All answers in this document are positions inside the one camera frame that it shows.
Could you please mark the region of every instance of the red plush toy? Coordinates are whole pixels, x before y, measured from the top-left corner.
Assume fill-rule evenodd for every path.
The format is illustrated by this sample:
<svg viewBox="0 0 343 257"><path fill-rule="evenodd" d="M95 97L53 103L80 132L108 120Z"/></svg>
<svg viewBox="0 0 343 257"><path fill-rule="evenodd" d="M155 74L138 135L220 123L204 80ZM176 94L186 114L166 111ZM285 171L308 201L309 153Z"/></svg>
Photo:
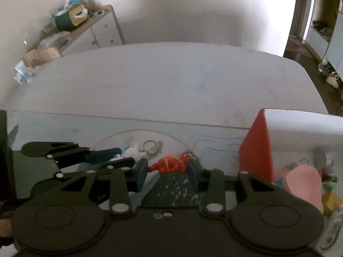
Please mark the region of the red plush toy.
<svg viewBox="0 0 343 257"><path fill-rule="evenodd" d="M149 166L148 172L158 170L160 174L179 171L184 173L187 171L187 162L190 158L193 158L191 153L185 153L177 158L171 154L166 154L157 163Z"/></svg>

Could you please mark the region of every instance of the pink plush toy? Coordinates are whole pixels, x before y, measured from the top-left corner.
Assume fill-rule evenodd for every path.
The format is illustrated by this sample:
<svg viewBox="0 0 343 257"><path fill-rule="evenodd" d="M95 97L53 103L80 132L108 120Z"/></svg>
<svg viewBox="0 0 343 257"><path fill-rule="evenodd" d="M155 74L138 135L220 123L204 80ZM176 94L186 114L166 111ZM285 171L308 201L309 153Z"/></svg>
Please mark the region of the pink plush toy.
<svg viewBox="0 0 343 257"><path fill-rule="evenodd" d="M318 210L322 209L321 185L318 171L310 165L301 165L282 177L284 189L294 196L309 202Z"/></svg>

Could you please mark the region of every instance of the doorway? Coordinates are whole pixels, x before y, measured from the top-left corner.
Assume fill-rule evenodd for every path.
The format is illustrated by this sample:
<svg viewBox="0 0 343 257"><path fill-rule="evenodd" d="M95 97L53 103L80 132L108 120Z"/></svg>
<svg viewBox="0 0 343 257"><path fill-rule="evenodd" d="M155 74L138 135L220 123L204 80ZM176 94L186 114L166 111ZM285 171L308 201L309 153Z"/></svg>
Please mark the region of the doorway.
<svg viewBox="0 0 343 257"><path fill-rule="evenodd" d="M305 15L306 0L295 0L294 14L289 35L299 37Z"/></svg>

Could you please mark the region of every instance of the dark floor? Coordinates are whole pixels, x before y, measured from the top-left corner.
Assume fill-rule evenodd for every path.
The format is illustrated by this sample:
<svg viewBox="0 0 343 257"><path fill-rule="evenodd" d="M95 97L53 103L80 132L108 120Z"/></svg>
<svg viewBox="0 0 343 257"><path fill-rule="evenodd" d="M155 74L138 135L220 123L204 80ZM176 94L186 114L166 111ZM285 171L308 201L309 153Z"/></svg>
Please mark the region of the dark floor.
<svg viewBox="0 0 343 257"><path fill-rule="evenodd" d="M318 70L318 62L311 55L302 55L296 53L293 49L286 47L286 51L283 55L287 59L294 60L301 64L301 66L307 71L307 74L311 78L313 84L317 88L329 114L343 116L343 112L340 109L343 105L341 99L341 93L338 89L335 89L326 82L326 76Z"/></svg>
<svg viewBox="0 0 343 257"><path fill-rule="evenodd" d="M311 53L307 50L306 46L301 42L301 40L291 35L288 37L286 50L304 56L312 57Z"/></svg>

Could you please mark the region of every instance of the drawer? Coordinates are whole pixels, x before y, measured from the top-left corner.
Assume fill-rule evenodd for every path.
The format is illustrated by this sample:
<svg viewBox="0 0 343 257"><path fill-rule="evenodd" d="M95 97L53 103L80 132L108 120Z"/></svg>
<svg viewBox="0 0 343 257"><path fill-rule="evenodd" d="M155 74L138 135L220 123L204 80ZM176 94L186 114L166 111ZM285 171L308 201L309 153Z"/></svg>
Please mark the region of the drawer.
<svg viewBox="0 0 343 257"><path fill-rule="evenodd" d="M319 34L311 26L308 28L308 33L306 37L306 42L315 50L316 42L318 40Z"/></svg>
<svg viewBox="0 0 343 257"><path fill-rule="evenodd" d="M67 55L90 51L97 48L99 47L93 36L93 33L90 29L88 29L83 34L81 34L71 45L69 45L62 52L62 55L64 57Z"/></svg>
<svg viewBox="0 0 343 257"><path fill-rule="evenodd" d="M98 44L100 48L109 47L109 46L117 46L122 45L121 38L117 28L113 29L109 32L104 38L98 40Z"/></svg>
<svg viewBox="0 0 343 257"><path fill-rule="evenodd" d="M114 29L117 29L117 27L112 12L108 13L92 26L93 34L97 40L103 39Z"/></svg>
<svg viewBox="0 0 343 257"><path fill-rule="evenodd" d="M329 44L327 43L327 41L321 36L319 35L318 39L317 39L317 43L316 43L316 49L315 52L318 54L318 56L323 60L326 50L328 49Z"/></svg>

